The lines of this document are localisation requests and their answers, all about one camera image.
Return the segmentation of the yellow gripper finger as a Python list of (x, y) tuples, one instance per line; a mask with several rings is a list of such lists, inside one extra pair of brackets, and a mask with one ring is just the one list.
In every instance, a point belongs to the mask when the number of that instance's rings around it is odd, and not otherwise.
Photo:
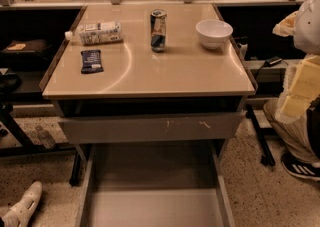
[(276, 24), (272, 30), (272, 33), (282, 37), (292, 36), (294, 34), (295, 19), (297, 11), (289, 14), (282, 21)]
[(320, 56), (307, 54), (297, 64), (289, 64), (283, 92), (276, 104), (275, 117), (289, 124), (302, 117), (320, 95)]

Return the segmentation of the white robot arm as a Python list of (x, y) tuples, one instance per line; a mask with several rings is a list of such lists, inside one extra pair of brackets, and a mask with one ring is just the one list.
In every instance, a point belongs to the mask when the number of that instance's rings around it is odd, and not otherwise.
[(276, 24), (273, 33), (292, 36), (294, 46), (306, 54), (298, 64), (288, 65), (276, 106), (276, 119), (291, 123), (320, 95), (320, 0), (306, 0), (298, 11)]

